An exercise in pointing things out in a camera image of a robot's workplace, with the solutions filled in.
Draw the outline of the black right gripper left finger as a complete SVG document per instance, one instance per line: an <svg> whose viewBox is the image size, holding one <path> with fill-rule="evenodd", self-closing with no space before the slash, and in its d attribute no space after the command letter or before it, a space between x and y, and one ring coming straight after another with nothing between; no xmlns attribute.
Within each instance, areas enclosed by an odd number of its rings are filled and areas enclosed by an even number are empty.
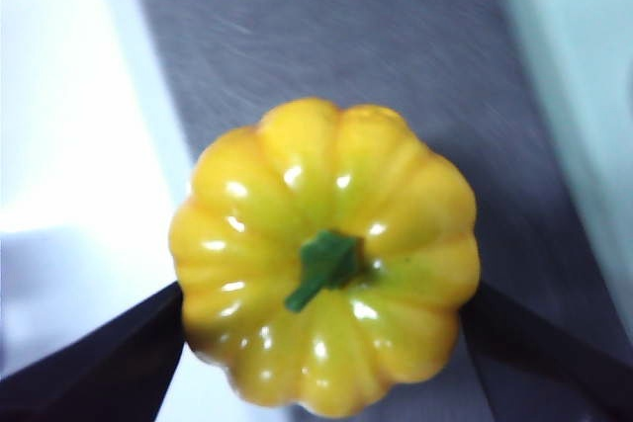
<svg viewBox="0 0 633 422"><path fill-rule="evenodd" d="M180 362L173 283L1 381L4 421L153 421Z"/></svg>

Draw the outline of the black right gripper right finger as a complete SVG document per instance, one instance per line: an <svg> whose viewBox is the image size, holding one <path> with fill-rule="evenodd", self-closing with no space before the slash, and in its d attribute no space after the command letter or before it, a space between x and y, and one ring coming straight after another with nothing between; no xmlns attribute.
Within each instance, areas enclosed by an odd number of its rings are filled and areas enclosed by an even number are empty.
<svg viewBox="0 0 633 422"><path fill-rule="evenodd" d="M462 308L496 421L629 421L631 366L482 283Z"/></svg>

